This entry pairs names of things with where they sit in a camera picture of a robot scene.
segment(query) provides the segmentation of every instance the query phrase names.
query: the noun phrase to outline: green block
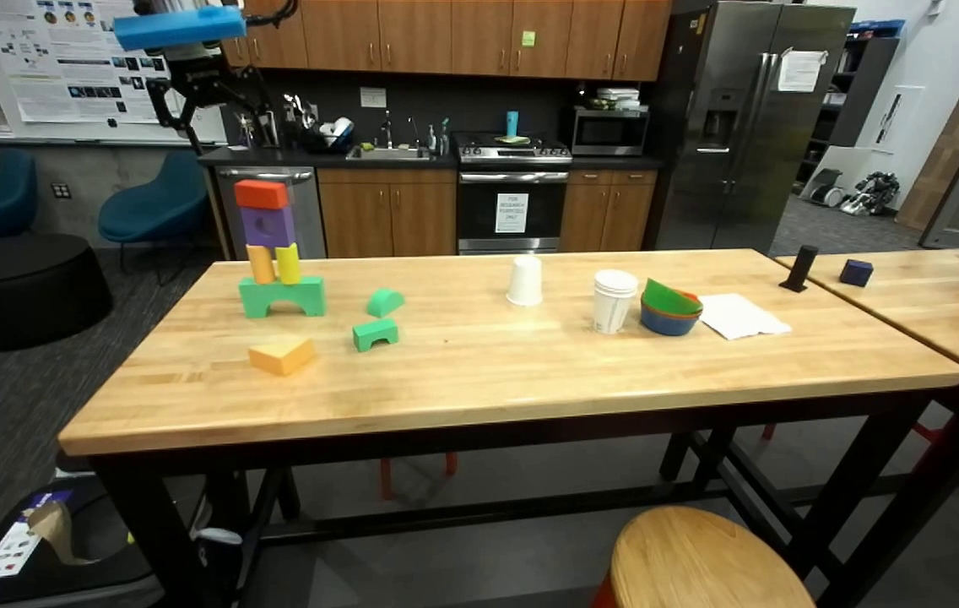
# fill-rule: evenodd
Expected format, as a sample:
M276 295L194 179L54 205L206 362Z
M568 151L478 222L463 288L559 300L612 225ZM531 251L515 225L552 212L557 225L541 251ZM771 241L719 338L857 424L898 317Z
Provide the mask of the green block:
M377 288L368 300L368 314L386 317L386 314L399 310L403 305L405 305L403 292Z
M697 300L690 300L686 295L665 284L655 284L655 282L643 284L640 305L657 314L697 314L703 310Z
M301 276L301 284L253 284L238 282L242 317L269 317L274 300L298 305L306 317L325 317L325 282Z
M399 345L403 340L403 330L399 330L399 320L391 317L374 317L374 320L363 320L363 323L355 323L352 329L352 345L355 352L371 352L374 345Z

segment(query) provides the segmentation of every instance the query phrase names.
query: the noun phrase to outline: paper cup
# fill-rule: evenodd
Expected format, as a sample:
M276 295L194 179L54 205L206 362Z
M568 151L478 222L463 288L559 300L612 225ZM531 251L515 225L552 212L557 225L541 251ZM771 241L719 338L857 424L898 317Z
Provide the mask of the paper cup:
M637 276L624 269L594 273L594 329L600 336L619 336L624 329L627 308L637 296Z
M507 300L513 308L544 305L544 264L541 264L541 258L513 258Z

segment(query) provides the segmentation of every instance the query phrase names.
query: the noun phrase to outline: stainless steel refrigerator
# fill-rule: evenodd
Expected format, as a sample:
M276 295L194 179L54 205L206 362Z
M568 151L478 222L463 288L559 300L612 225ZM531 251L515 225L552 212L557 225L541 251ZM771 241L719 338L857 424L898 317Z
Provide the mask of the stainless steel refrigerator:
M669 156L651 246L771 251L852 18L774 0L675 9L651 99Z

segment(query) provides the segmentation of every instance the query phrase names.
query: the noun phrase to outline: kitchen sink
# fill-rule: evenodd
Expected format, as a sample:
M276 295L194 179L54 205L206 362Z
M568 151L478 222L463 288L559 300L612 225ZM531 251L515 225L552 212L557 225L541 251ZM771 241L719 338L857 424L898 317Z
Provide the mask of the kitchen sink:
M422 149L352 149L352 162L428 162Z

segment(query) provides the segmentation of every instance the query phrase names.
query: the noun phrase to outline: wooden stool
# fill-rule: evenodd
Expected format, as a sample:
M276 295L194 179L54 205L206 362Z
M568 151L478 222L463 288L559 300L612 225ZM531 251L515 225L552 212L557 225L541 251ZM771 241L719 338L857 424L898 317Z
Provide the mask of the wooden stool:
M798 574L748 531L691 507L637 513L614 545L594 608L815 605Z

